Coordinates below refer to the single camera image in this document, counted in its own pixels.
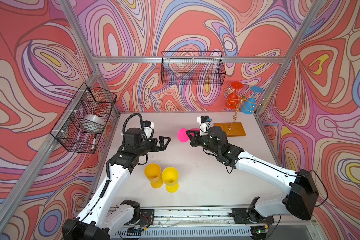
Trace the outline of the magenta wine glass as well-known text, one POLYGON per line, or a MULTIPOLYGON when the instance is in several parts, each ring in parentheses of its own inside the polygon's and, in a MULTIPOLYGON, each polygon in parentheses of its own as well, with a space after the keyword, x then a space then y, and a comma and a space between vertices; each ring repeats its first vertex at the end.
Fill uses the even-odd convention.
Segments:
POLYGON ((181 143, 185 143, 187 141, 190 141, 190 139, 189 139, 186 132, 187 132, 187 129, 182 128, 182 129, 179 129, 179 131, 177 133, 177 138, 181 143))

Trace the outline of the yellow wine glass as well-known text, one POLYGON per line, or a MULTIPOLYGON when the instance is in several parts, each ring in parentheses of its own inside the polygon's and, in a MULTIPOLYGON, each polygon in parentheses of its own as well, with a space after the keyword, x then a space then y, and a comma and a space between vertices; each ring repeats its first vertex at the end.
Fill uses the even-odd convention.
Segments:
POLYGON ((162 172, 162 179, 166 185, 166 190, 170 193, 175 193, 179 188, 179 172, 174 167, 167 167, 162 172))
POLYGON ((151 187, 159 189, 163 185, 162 170, 157 164, 149 164, 144 170, 146 178, 150 181, 151 187))

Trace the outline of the blue wine glass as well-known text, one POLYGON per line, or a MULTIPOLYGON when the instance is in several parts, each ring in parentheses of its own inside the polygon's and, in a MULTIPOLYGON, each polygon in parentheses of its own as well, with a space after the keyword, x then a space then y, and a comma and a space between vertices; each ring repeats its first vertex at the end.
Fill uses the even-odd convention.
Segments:
POLYGON ((253 93, 252 96, 246 98, 241 108, 241 112, 247 115, 255 112, 256 106, 259 105, 256 103, 256 95, 261 94, 264 90, 261 87, 252 86, 250 91, 253 93))

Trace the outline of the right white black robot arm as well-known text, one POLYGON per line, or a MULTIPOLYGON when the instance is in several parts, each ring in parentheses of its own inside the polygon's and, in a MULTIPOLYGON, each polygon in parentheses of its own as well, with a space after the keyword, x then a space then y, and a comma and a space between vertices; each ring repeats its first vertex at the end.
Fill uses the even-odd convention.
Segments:
POLYGON ((202 147, 226 168, 250 173, 282 191, 281 194, 261 200, 253 198, 246 210, 246 216, 253 222, 274 215, 292 215, 309 221, 314 209, 319 207, 319 191, 312 171, 300 169, 298 172, 278 167, 261 160, 244 149, 232 145, 227 134, 220 127, 207 131, 187 130, 192 147, 202 147))

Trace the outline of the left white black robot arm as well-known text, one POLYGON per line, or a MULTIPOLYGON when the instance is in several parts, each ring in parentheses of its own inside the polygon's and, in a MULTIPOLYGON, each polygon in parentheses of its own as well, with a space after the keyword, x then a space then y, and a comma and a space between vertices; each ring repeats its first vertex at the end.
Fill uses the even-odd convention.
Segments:
POLYGON ((74 219, 67 219, 62 227, 64 240, 109 240, 125 224, 137 223, 141 218, 140 204, 125 200, 109 214, 110 207, 122 184, 140 165, 140 157, 163 152, 169 137, 154 136, 154 123, 144 121, 140 113, 127 117, 122 128, 122 144, 106 161, 106 175, 90 202, 74 219))

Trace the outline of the orange wooden rack base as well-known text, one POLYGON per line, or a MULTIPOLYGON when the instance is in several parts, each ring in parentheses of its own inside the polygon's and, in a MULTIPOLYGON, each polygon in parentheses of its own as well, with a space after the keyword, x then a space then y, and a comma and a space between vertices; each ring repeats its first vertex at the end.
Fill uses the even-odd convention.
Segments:
POLYGON ((221 127, 221 129, 227 134, 227 137, 245 137, 246 132, 242 123, 214 123, 214 127, 221 127))

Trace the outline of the red wine glass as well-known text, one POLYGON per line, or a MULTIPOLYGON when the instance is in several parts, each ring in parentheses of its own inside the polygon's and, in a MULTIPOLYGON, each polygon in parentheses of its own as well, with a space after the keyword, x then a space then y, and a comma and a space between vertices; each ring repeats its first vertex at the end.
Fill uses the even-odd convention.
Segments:
POLYGON ((241 82, 235 81, 232 82, 230 87, 226 88, 225 93, 227 94, 227 99, 225 105, 228 109, 236 108, 239 103, 239 92, 243 87, 241 82))

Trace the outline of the black marker pen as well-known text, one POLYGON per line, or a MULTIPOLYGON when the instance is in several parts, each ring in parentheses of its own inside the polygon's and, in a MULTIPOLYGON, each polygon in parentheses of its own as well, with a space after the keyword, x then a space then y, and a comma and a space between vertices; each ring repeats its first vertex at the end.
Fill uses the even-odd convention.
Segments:
POLYGON ((97 134, 94 135, 94 138, 93 138, 93 141, 92 141, 92 145, 91 145, 91 151, 94 151, 94 150, 95 150, 96 141, 97 141, 97 134))

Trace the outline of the silver tape roll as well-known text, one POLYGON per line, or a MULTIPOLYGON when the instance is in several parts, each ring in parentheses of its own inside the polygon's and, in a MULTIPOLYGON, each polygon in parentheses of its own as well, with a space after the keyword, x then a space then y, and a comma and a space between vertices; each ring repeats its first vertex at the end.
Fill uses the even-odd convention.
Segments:
POLYGON ((106 122, 99 116, 88 114, 81 119, 81 131, 85 133, 100 134, 106 122))

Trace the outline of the aluminium frame rail base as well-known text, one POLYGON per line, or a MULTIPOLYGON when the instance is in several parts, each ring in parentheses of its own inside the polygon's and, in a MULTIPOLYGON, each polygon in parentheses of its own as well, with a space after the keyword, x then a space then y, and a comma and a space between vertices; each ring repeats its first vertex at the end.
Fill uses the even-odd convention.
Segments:
POLYGON ((239 223, 231 215, 246 206, 140 207, 137 224, 125 224, 109 240, 323 240, 316 220, 275 215, 267 224, 239 223))

